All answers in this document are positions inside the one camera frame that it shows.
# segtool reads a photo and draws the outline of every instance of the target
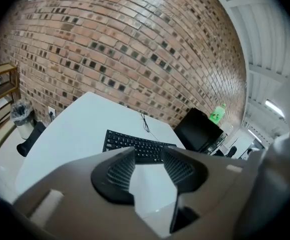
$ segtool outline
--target plastic bottle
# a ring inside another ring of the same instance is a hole
[[[211,120],[214,124],[218,124],[218,122],[221,120],[221,118],[225,114],[225,108],[226,108],[226,104],[223,104],[221,107],[217,106],[215,108],[214,113],[210,115],[209,120]]]

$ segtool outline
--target electrical outlet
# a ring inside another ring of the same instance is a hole
[[[48,107],[48,114],[50,114],[50,112],[53,113],[53,117],[55,118],[56,117],[56,110],[51,106]]]

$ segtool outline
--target brick wall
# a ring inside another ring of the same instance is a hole
[[[217,0],[17,0],[0,25],[1,62],[48,120],[85,92],[177,125],[225,102],[240,123],[245,67]]]

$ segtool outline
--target fluorescent light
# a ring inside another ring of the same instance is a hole
[[[283,114],[283,111],[281,111],[278,107],[276,107],[273,103],[271,103],[269,100],[266,100],[265,105],[270,107],[272,110],[274,110],[276,113],[280,114],[282,117],[285,117]]]
[[[250,129],[248,129],[248,131],[261,143],[261,140]]]

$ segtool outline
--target white table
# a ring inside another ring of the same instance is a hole
[[[185,148],[167,123],[148,116],[146,121],[160,142]],[[88,92],[57,116],[38,138],[17,176],[19,193],[65,163],[102,153],[107,130],[156,140],[144,130],[137,111]],[[136,165],[129,192],[142,218],[176,201],[176,188],[163,164]]]

